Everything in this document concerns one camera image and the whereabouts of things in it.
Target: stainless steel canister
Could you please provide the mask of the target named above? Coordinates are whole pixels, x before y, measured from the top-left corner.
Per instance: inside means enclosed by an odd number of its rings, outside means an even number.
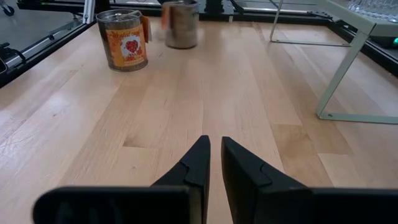
[[[130,72],[148,64],[141,13],[116,9],[99,13],[99,32],[111,69]]]
[[[176,49],[188,49],[198,44],[198,4],[196,1],[174,1],[170,5],[166,45]]]

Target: glass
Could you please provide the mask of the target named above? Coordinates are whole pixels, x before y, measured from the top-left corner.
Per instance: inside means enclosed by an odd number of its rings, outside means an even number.
[[[378,19],[398,20],[398,0],[351,0],[348,9]]]

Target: wheel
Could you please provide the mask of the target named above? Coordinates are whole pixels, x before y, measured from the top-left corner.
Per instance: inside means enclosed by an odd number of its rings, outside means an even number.
[[[8,10],[7,10],[6,8],[3,8],[3,9],[2,9],[2,10],[4,11],[4,13],[5,13],[7,16],[12,16],[12,15],[14,15],[14,12],[15,12],[14,8],[11,7],[11,6],[6,6],[6,7],[8,7]]]

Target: white metal stand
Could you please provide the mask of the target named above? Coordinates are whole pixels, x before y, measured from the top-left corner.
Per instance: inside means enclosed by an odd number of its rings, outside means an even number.
[[[274,40],[273,36],[274,36],[274,31],[276,28],[276,24],[279,18],[279,13],[280,10],[282,9],[282,5],[283,5],[284,1],[280,0],[279,1],[279,6],[278,6],[278,10],[276,12],[275,15],[275,19],[274,19],[274,24],[272,25],[272,29],[271,29],[271,34],[269,36],[271,42],[278,42],[278,43],[285,43],[285,44],[307,44],[307,45],[324,45],[324,46],[335,46],[335,47],[349,47],[350,44],[340,44],[340,43],[324,43],[324,42],[307,42],[307,41],[297,41],[297,40]]]
[[[351,49],[344,57],[344,60],[338,67],[335,75],[331,79],[326,91],[322,95],[319,104],[317,106],[317,115],[320,119],[329,119],[335,121],[355,121],[355,122],[367,122],[367,123],[384,123],[384,124],[398,124],[398,117],[393,116],[379,116],[379,115],[366,115],[366,114],[343,114],[343,113],[326,113],[324,112],[326,105],[328,104],[331,96],[334,94],[341,80],[344,78],[351,64],[354,62],[356,56],[361,51],[363,45],[366,43],[370,35],[381,36],[381,37],[397,37],[398,36],[398,24],[373,19],[359,15],[353,11],[350,11],[346,7],[346,1],[342,0],[317,0],[318,5],[330,11],[340,19],[344,20],[348,24],[357,28],[355,38],[348,44],[331,44],[331,43],[319,43],[319,42],[301,42],[291,40],[272,40],[274,30],[279,17],[279,12],[283,4],[283,0],[280,0],[279,7],[275,16],[274,25],[271,30],[271,41],[277,43],[287,44],[310,44],[310,45],[327,45],[337,47],[349,47]]]
[[[352,41],[351,49],[346,54],[344,60],[338,67],[335,75],[331,79],[328,88],[322,95],[319,104],[317,106],[317,115],[320,119],[330,119],[337,121],[357,121],[367,123],[386,123],[386,124],[398,124],[398,117],[392,116],[378,116],[378,115],[364,115],[364,114],[343,114],[343,113],[326,113],[324,109],[328,104],[331,96],[337,89],[341,80],[344,78],[347,70],[354,62],[356,56],[362,49],[369,35],[361,32],[360,30],[356,33],[355,38]]]

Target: wood grain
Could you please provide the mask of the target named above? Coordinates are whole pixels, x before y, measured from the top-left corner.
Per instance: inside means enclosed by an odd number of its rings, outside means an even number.
[[[319,120],[346,49],[269,42],[271,24],[200,22],[198,46],[164,45],[151,19],[149,64],[111,71],[98,27],[0,90],[0,223],[31,223],[59,185],[150,185],[202,134],[211,140],[208,223],[231,223],[221,172],[230,136],[311,186],[398,187],[398,127]],[[280,38],[343,42],[324,27]],[[398,81],[360,54],[328,110],[396,114]]]

